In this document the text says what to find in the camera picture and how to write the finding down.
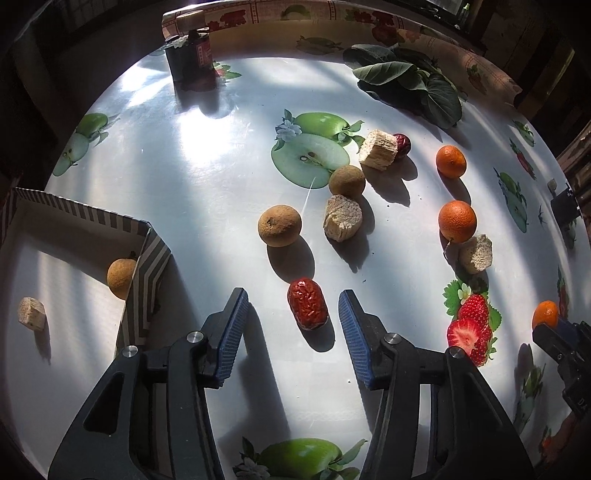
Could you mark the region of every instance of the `dark jar with red label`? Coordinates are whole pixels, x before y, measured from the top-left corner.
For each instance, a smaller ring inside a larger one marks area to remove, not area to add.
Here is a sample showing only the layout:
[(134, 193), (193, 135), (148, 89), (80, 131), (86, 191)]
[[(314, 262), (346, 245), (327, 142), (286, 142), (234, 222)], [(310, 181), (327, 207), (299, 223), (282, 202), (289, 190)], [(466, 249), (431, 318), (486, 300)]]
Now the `dark jar with red label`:
[(176, 22), (178, 31), (187, 34), (171, 38), (164, 47), (174, 83), (183, 90), (214, 89), (216, 75), (203, 10), (179, 15)]

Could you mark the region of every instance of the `black clamp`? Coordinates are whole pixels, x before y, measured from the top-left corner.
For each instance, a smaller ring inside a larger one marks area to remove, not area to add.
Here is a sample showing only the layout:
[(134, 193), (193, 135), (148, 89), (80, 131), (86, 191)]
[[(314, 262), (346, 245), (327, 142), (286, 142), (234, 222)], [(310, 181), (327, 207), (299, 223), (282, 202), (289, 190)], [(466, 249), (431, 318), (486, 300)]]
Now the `black clamp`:
[(556, 328), (537, 325), (532, 337), (558, 363), (558, 374), (564, 381), (562, 397), (582, 419), (591, 404), (591, 327), (559, 318)]
[(204, 388), (230, 376), (248, 316), (235, 288), (222, 312), (169, 347), (123, 348), (96, 384), (51, 463), (48, 480), (163, 480), (152, 442), (152, 391), (167, 384), (168, 447), (175, 480), (223, 479)]
[(339, 317), (358, 380), (384, 390), (360, 480), (411, 478), (421, 384), (431, 385), (431, 433), (427, 472), (414, 478), (534, 478), (509, 417), (461, 348), (416, 348), (365, 313), (352, 290), (340, 294)]

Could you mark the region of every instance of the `strawberry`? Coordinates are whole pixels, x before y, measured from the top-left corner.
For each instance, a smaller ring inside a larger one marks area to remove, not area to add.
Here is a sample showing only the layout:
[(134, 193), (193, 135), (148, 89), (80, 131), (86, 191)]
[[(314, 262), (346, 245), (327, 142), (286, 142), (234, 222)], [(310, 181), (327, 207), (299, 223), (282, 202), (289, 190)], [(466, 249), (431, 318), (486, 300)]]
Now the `strawberry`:
[(451, 322), (447, 328), (447, 344), (462, 348), (467, 355), (472, 353), (476, 342), (480, 338), (482, 328), (476, 320), (461, 319)]
[(488, 327), (488, 305), (486, 299), (478, 294), (474, 293), (470, 295), (464, 305), (460, 307), (457, 312), (458, 320), (469, 318), (476, 320), (480, 328)]
[(491, 352), (492, 330), (476, 320), (462, 318), (447, 328), (447, 344), (462, 348), (477, 367), (486, 363)]

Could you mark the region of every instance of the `green apple print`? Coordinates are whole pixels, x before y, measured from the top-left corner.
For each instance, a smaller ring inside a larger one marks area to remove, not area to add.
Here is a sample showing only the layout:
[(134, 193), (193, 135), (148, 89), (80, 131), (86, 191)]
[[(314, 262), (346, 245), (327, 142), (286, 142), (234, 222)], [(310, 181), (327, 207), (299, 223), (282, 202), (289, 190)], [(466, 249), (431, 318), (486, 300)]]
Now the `green apple print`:
[(530, 147), (533, 147), (535, 144), (534, 134), (532, 133), (530, 128), (526, 124), (523, 124), (518, 120), (513, 120), (513, 124), (516, 126), (517, 130), (519, 130), (519, 133), (521, 134), (523, 139), (527, 142), (527, 144)]
[(56, 166), (53, 168), (53, 174), (59, 177), (68, 168), (77, 165), (76, 162), (88, 152), (90, 143), (98, 138), (99, 141), (95, 144), (97, 146), (107, 138), (109, 133), (106, 130), (117, 120), (117, 115), (112, 117), (107, 117), (104, 113), (89, 113), (85, 115), (64, 147)]
[(351, 463), (367, 440), (358, 441), (342, 453), (341, 449), (328, 440), (315, 438), (291, 439), (274, 443), (261, 453), (256, 453), (252, 443), (242, 439), (240, 456), (242, 463), (233, 468), (237, 477), (248, 480), (272, 478), (297, 478), (302, 480), (355, 480), (359, 469), (345, 468)]
[(495, 169), (496, 176), (499, 179), (499, 187), (505, 196), (505, 203), (509, 209), (509, 213), (513, 218), (513, 221), (523, 233), (527, 231), (527, 200), (521, 193), (521, 186), (519, 182), (515, 181), (505, 172), (497, 172)]
[(542, 377), (544, 376), (544, 368), (533, 366), (530, 373), (524, 378), (519, 400), (517, 401), (517, 410), (515, 411), (515, 418), (513, 419), (513, 426), (518, 434), (523, 432), (523, 429), (530, 420), (531, 414), (534, 411), (535, 399), (542, 392)]
[(347, 120), (332, 113), (309, 112), (298, 115), (294, 123), (300, 126), (303, 134), (320, 135), (321, 137), (334, 140), (342, 147), (348, 145), (353, 140), (357, 143), (358, 148), (361, 148), (361, 145), (365, 141), (364, 137), (360, 135), (351, 135), (361, 129), (363, 123), (361, 120), (357, 120), (353, 125), (349, 125)]
[(271, 149), (271, 158), (277, 170), (290, 182), (307, 189), (319, 189), (328, 184), (337, 168), (350, 163), (339, 134), (346, 128), (359, 131), (362, 122), (349, 125), (330, 113), (304, 115), (294, 118), (289, 110), (284, 111), (283, 123), (275, 127), (277, 143)]

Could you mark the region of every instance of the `cardboard box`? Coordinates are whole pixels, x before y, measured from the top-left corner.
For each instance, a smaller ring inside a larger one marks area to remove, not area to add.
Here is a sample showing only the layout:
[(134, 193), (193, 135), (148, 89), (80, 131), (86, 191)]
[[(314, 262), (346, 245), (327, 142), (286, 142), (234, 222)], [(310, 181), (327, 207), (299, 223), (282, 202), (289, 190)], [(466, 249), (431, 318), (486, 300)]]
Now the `cardboard box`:
[[(132, 251), (138, 260), (124, 301), (106, 274)], [(42, 473), (116, 349), (145, 342), (169, 257), (146, 221), (9, 191), (0, 212), (0, 419)], [(42, 332), (18, 322), (27, 296), (45, 307)]]

